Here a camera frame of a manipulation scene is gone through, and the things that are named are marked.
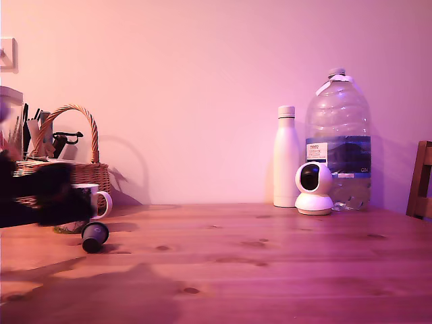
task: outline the blue label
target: blue label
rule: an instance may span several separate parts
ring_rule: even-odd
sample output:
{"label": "blue label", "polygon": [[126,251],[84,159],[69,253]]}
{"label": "blue label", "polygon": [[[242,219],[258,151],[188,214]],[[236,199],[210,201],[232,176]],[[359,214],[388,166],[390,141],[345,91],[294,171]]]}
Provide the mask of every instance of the blue label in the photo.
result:
{"label": "blue label", "polygon": [[337,136],[307,138],[308,144],[321,144],[320,149],[327,147],[327,152],[320,156],[308,155],[307,162],[327,163],[334,177],[337,178],[370,178],[371,177],[371,137],[370,136]]}

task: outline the bottle cap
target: bottle cap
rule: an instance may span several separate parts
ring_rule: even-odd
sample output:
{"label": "bottle cap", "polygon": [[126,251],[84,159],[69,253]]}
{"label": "bottle cap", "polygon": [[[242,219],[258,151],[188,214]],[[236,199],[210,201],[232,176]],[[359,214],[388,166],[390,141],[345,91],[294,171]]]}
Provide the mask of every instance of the bottle cap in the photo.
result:
{"label": "bottle cap", "polygon": [[345,69],[343,67],[337,67],[335,69],[329,70],[329,79],[332,76],[336,76],[338,74],[341,75],[341,76],[345,76]]}
{"label": "bottle cap", "polygon": [[296,108],[294,106],[281,106],[277,110],[278,118],[296,117]]}

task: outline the mug handle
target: mug handle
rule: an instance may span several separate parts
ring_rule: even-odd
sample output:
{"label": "mug handle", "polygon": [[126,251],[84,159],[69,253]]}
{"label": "mug handle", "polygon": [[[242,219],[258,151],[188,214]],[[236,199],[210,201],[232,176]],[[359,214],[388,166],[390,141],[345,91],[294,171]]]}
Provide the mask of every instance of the mug handle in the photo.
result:
{"label": "mug handle", "polygon": [[96,194],[100,194],[107,201],[107,209],[105,210],[105,212],[102,215],[97,215],[95,217],[92,217],[92,219],[101,219],[102,217],[107,216],[111,212],[113,208],[113,199],[111,198],[109,193],[105,191],[98,191]]}

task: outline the security camera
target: security camera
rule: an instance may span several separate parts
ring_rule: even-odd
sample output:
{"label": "security camera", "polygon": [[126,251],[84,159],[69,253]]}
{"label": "security camera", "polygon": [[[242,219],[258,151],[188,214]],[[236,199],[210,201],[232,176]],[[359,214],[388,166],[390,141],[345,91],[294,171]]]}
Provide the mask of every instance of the security camera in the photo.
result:
{"label": "security camera", "polygon": [[319,162],[308,162],[298,168],[296,185],[301,192],[296,200],[299,213],[305,215],[327,215],[333,201],[327,194],[333,177],[329,168]]}

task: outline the light switch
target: light switch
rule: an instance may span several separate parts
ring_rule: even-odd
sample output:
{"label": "light switch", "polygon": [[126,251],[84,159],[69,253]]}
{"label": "light switch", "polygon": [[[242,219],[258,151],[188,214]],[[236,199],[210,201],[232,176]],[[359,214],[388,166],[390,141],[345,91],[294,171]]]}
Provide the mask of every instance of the light switch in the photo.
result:
{"label": "light switch", "polygon": [[16,69],[16,40],[14,38],[1,38],[0,40],[0,70],[2,72]]}

